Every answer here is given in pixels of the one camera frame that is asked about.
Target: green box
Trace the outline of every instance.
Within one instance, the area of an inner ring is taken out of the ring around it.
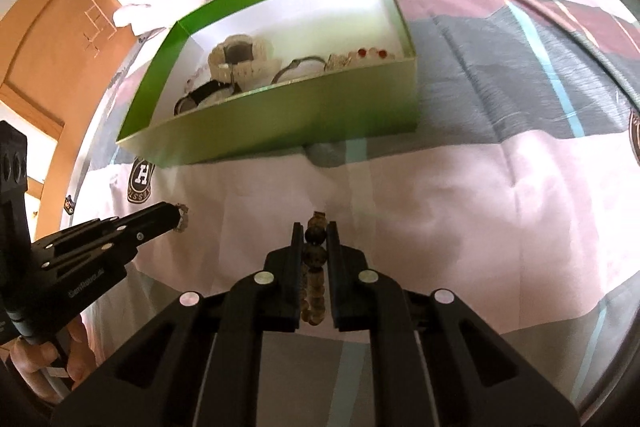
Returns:
[[[170,108],[184,94],[185,79],[232,34],[267,39],[287,57],[284,64],[376,45],[394,58],[259,87],[174,116]],[[118,145],[168,167],[410,132],[418,120],[415,71],[415,49],[395,0],[213,0],[169,31]]]

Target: black logo patch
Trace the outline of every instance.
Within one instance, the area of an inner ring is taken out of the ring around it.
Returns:
[[[141,158],[136,158],[129,175],[129,186],[127,187],[127,200],[129,203],[144,203],[151,196],[151,176],[156,168],[153,163],[149,163]]]

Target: bed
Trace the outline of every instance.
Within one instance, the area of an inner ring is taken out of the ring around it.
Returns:
[[[99,359],[180,291],[212,295],[260,269],[294,221],[325,210],[371,266],[414,291],[450,287],[583,404],[640,303],[630,106],[525,0],[398,1],[418,51],[417,132],[156,168],[145,204],[186,204],[190,225],[141,248],[129,278],[84,312]],[[640,0],[535,1],[638,89]],[[115,139],[164,35],[141,39],[103,97],[74,223],[140,208],[127,200],[140,162]],[[265,336],[258,425],[373,425],[366,338],[329,323]]]

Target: silver screw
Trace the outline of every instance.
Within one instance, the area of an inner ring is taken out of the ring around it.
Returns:
[[[271,272],[258,272],[254,275],[254,281],[258,284],[271,284],[275,279]]]
[[[180,304],[183,306],[195,306],[200,302],[200,296],[196,292],[186,292],[180,295]]]
[[[434,299],[440,304],[451,304],[454,300],[456,300],[456,296],[453,295],[449,290],[438,290],[433,295]]]
[[[373,270],[362,270],[358,273],[358,279],[367,284],[371,284],[378,281],[378,274]]]

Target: human hand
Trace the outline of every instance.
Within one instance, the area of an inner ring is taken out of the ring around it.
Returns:
[[[80,315],[74,318],[66,329],[71,336],[66,371],[74,381],[73,389],[75,389],[95,370],[95,355],[89,347],[86,328]],[[31,346],[20,338],[12,346],[10,356],[15,368],[38,397],[49,403],[60,402],[60,397],[40,372],[58,358],[58,352],[53,344]]]

